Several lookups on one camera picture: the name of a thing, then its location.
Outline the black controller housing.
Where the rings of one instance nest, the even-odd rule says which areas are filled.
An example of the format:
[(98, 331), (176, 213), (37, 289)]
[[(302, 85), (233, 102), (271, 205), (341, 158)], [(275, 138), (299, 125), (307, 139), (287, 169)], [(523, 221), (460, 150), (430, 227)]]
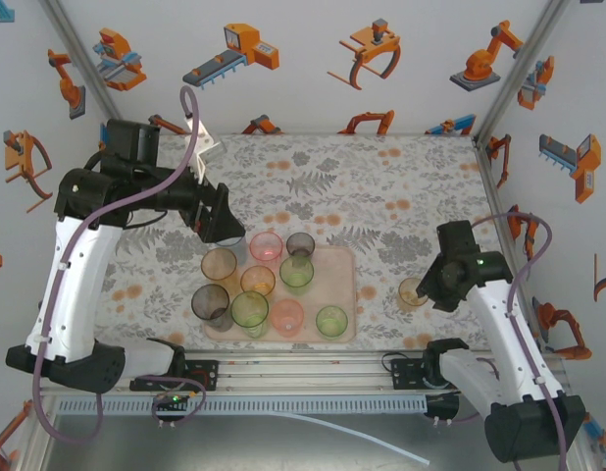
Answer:
[(456, 392), (430, 394), (426, 396), (425, 416), (432, 420), (453, 420), (460, 409), (460, 398)]

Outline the short green plastic glass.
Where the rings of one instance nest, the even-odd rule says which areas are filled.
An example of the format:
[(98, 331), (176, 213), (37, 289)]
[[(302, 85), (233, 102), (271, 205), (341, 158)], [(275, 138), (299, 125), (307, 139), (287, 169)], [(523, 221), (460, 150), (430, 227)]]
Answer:
[(337, 339), (345, 333), (348, 327), (348, 316), (338, 306), (325, 306), (317, 313), (316, 327), (323, 337)]

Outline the short orange plastic glass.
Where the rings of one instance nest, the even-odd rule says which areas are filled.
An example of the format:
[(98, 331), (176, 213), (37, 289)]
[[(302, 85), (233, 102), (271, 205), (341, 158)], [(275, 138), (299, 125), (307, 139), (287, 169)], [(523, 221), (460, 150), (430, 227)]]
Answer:
[(252, 266), (246, 269), (240, 278), (240, 287), (243, 291), (256, 291), (263, 296), (269, 295), (275, 289), (275, 285), (275, 274), (266, 266)]
[(410, 277), (400, 283), (397, 292), (397, 302), (403, 311), (412, 311), (428, 302), (429, 298), (426, 295), (418, 295), (417, 293), (417, 287), (420, 282), (420, 279)]

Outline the small controller board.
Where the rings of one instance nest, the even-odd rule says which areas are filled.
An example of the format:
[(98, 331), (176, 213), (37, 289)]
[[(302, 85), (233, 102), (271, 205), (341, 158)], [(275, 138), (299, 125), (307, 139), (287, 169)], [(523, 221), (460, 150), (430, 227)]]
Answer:
[(178, 393), (161, 393), (155, 396), (153, 410), (156, 416), (172, 413), (173, 415), (185, 414), (188, 411), (188, 395)]

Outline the aluminium rail frame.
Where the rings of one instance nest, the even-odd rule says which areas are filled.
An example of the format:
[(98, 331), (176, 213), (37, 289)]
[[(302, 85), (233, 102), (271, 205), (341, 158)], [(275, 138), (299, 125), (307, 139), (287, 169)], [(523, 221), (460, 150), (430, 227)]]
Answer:
[(187, 357), (219, 362), (212, 395), (395, 393), (379, 351), (191, 350)]

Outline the short grey plastic glass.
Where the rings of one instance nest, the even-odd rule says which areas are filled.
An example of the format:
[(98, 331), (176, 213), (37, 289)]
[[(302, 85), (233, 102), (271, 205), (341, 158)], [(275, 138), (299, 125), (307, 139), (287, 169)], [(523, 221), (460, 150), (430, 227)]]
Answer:
[(288, 237), (285, 246), (291, 257), (311, 258), (316, 249), (316, 242), (311, 235), (298, 232)]

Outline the tall blue plastic glass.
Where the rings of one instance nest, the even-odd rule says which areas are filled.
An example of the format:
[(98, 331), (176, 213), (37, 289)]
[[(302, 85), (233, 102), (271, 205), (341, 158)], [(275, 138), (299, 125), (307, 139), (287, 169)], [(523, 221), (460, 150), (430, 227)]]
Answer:
[(235, 255), (239, 266), (246, 264), (248, 259), (248, 245), (245, 236), (227, 238), (217, 242), (216, 246), (230, 250)]

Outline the pink plastic glass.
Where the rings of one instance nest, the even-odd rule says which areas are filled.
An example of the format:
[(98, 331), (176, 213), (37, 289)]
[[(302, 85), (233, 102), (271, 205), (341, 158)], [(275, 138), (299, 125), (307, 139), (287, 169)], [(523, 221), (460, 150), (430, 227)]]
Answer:
[(277, 268), (283, 252), (283, 241), (274, 232), (262, 232), (254, 235), (249, 243), (250, 254), (259, 264)]

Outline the tall green plastic glass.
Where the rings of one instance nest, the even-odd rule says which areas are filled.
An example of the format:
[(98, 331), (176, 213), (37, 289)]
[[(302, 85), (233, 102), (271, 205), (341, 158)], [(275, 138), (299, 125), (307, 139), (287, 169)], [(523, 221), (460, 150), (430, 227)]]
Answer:
[(258, 339), (267, 330), (270, 305), (260, 292), (249, 290), (240, 293), (231, 304), (233, 322), (251, 339)]
[(279, 277), (292, 293), (303, 293), (310, 287), (315, 276), (312, 261), (303, 256), (290, 256), (281, 262)]

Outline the steel lower panel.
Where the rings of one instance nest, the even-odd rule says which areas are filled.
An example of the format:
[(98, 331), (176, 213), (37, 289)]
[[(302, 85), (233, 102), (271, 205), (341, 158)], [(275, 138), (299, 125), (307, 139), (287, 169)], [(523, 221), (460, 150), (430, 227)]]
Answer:
[(480, 422), (435, 427), (419, 415), (195, 419), (176, 430), (108, 417), (88, 445), (53, 442), (43, 471), (515, 471)]

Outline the salmon textured plastic glass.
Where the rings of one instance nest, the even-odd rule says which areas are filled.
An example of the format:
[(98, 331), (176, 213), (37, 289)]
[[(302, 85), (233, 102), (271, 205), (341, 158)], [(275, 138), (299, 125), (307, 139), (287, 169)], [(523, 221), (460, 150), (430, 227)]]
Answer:
[(304, 310), (296, 300), (283, 299), (276, 302), (271, 308), (270, 320), (281, 336), (293, 337), (303, 325)]

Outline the aluminium side rail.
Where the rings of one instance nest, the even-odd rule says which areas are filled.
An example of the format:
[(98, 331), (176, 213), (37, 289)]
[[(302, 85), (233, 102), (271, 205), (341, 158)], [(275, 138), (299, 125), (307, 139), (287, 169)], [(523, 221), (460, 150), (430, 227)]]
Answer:
[(534, 256), (521, 266), (520, 261), (516, 258), (515, 245), (512, 240), (511, 232), (508, 229), (508, 217), (512, 217), (512, 214), (508, 214), (502, 207), (502, 203), (498, 196), (498, 190), (496, 189), (496, 184), (490, 171), (485, 148), (477, 147), (475, 143), (474, 148), (485, 197), (490, 211), (488, 216), (475, 220), (474, 225), (486, 225), (493, 231), (493, 235), (490, 235), (489, 239), (497, 240), (498, 248), (502, 251), (514, 276), (514, 295), (516, 296), (525, 321), (529, 324), (530, 332), (534, 336), (533, 342), (542, 354), (546, 354), (547, 358), (558, 358), (559, 354), (548, 345), (548, 328), (543, 328), (538, 320), (534, 305), (530, 301), (530, 288), (528, 286), (528, 281), (541, 281), (541, 277), (533, 278), (530, 272), (537, 263), (542, 261), (542, 257), (548, 252), (553, 239), (552, 230), (549, 225), (538, 216), (530, 213), (516, 212), (516, 214), (519, 214), (521, 217), (529, 217), (531, 221), (538, 223), (545, 234), (542, 245), (534, 251)]

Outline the floral tablecloth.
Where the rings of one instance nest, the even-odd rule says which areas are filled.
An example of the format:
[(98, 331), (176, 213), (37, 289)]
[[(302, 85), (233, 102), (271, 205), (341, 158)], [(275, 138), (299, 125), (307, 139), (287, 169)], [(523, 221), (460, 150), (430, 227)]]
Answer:
[[(206, 176), (228, 186), (231, 211), (250, 236), (305, 232), (319, 245), (353, 252), (356, 333), (335, 348), (420, 349), (447, 338), (487, 348), (467, 305), (444, 313), (430, 304), (409, 306), (397, 294), (403, 280), (429, 268), (443, 223), (474, 221), (483, 250), (500, 246), (468, 138), (254, 134), (230, 135), (226, 144)], [(204, 283), (206, 251), (177, 214), (124, 233), (98, 303), (97, 338), (218, 348), (190, 308)]]

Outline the tall orange plastic glass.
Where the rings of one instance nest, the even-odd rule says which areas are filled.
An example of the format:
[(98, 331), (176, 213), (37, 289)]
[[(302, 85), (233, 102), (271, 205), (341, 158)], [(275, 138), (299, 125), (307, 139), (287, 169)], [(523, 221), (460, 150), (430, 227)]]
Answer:
[(240, 292), (238, 262), (231, 250), (217, 247), (208, 251), (202, 258), (201, 272), (212, 283), (225, 288), (229, 294)]

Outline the tall grey plastic glass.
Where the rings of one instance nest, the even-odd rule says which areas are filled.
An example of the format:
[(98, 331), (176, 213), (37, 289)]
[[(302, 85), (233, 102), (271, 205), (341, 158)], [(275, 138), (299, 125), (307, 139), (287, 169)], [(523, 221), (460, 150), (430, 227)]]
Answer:
[(226, 332), (233, 325), (229, 295), (220, 285), (207, 284), (199, 288), (191, 297), (191, 309), (206, 326), (217, 332)]

